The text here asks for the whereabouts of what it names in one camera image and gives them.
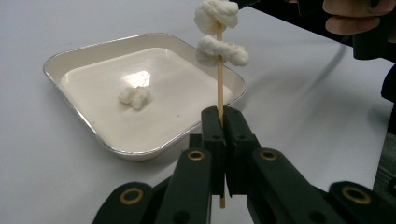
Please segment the white fluffy material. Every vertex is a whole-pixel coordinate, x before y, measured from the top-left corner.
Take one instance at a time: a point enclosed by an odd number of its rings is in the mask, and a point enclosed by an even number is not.
[[[235,66],[248,64],[249,56],[245,48],[232,42],[221,42],[210,35],[206,35],[198,42],[195,50],[197,61],[205,66],[216,66],[218,56],[221,55],[223,62],[230,62]]]
[[[144,87],[127,87],[121,92],[119,100],[131,104],[132,108],[139,110],[149,98],[149,90]]]
[[[205,0],[195,11],[195,23],[202,33],[215,35],[216,22],[222,25],[222,31],[227,27],[234,28],[238,24],[238,4],[228,0]]]

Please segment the white tray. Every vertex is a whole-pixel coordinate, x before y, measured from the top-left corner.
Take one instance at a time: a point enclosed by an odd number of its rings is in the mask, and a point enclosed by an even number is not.
[[[194,48],[165,34],[146,34],[60,53],[45,74],[100,143],[131,161],[151,159],[197,128],[200,114],[217,104],[217,69],[195,60]],[[224,67],[224,103],[246,91]],[[127,86],[151,92],[139,111],[118,100]]]

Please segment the finger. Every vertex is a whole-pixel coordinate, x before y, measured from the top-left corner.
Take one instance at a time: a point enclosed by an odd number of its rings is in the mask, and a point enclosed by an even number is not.
[[[355,35],[374,29],[378,25],[378,17],[356,19],[334,16],[326,21],[326,30],[337,35]]]
[[[385,15],[391,12],[395,5],[396,0],[324,0],[323,10],[342,17],[364,18]]]

